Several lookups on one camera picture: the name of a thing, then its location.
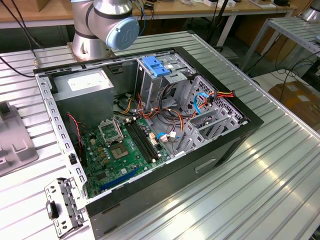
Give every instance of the aluminum table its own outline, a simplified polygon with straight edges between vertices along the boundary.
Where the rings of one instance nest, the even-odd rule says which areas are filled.
[[[308,239],[320,224],[320,136],[197,35],[143,36],[120,56],[183,46],[264,124],[214,171],[102,239]],[[66,46],[36,51],[42,67],[72,63]],[[29,51],[1,54],[25,74]],[[0,238],[56,240],[44,186],[68,171],[35,79],[0,63],[0,101],[17,106],[39,160],[0,178]],[[68,240],[93,240],[90,225]]]
[[[282,34],[300,45],[302,50],[306,49],[312,54],[320,56],[320,44],[316,42],[316,37],[320,35],[320,23],[309,23],[298,16],[271,18],[265,21],[260,32],[246,53],[243,62],[240,65],[241,70],[245,69],[252,57],[252,54],[255,52],[269,28],[273,28],[276,32],[265,46],[261,53],[262,55],[272,46],[278,35]]]

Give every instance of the yellow wire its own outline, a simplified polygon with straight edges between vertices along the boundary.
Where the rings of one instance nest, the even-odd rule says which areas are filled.
[[[128,103],[128,107],[126,108],[126,110],[125,111],[123,111],[123,112],[121,112],[122,114],[126,114],[126,113],[128,113],[129,112],[129,110],[130,110],[130,107],[131,107],[131,99],[129,100],[129,103]]]

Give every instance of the blue pcie slot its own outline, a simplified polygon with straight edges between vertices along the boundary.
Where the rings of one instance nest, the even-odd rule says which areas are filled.
[[[113,187],[114,185],[117,185],[117,184],[119,184],[119,183],[121,183],[121,182],[123,182],[125,180],[128,180],[128,179],[132,178],[136,174],[136,172],[139,170],[139,168],[140,167],[137,167],[135,170],[127,173],[126,175],[120,176],[117,179],[112,180],[112,181],[100,186],[100,191],[109,189],[109,188]]]

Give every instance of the ram slot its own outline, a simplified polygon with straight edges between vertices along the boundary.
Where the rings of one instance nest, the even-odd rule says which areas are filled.
[[[152,157],[157,160],[159,158],[158,154],[156,153],[155,149],[146,138],[145,134],[140,129],[139,125],[135,123],[133,127],[135,128],[136,132],[140,135],[139,139],[143,141],[143,146],[146,147],[148,149],[148,152],[152,155]]]
[[[151,143],[145,137],[142,130],[139,128],[136,122],[132,122],[126,125],[126,128],[131,135],[134,143],[138,147],[139,151],[142,153],[143,157],[147,161],[147,163],[152,163],[152,160],[159,159],[154,148],[151,146]]]
[[[136,144],[137,148],[143,155],[144,159],[149,163],[152,161],[152,156],[145,150],[144,145],[142,142],[139,141],[139,136],[135,132],[133,126],[130,124],[126,125],[125,128],[127,129],[128,133],[130,134],[131,138],[133,139],[134,143]]]

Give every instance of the cardboard box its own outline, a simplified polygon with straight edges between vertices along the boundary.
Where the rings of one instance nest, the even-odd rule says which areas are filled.
[[[281,97],[283,84],[270,89],[277,100]],[[314,130],[320,129],[320,97],[300,81],[285,84],[281,103]]]
[[[10,8],[14,7],[11,0],[3,0],[3,1],[8,7]],[[28,10],[32,12],[40,12],[41,9],[43,9],[49,1],[50,0],[14,0],[19,10]]]

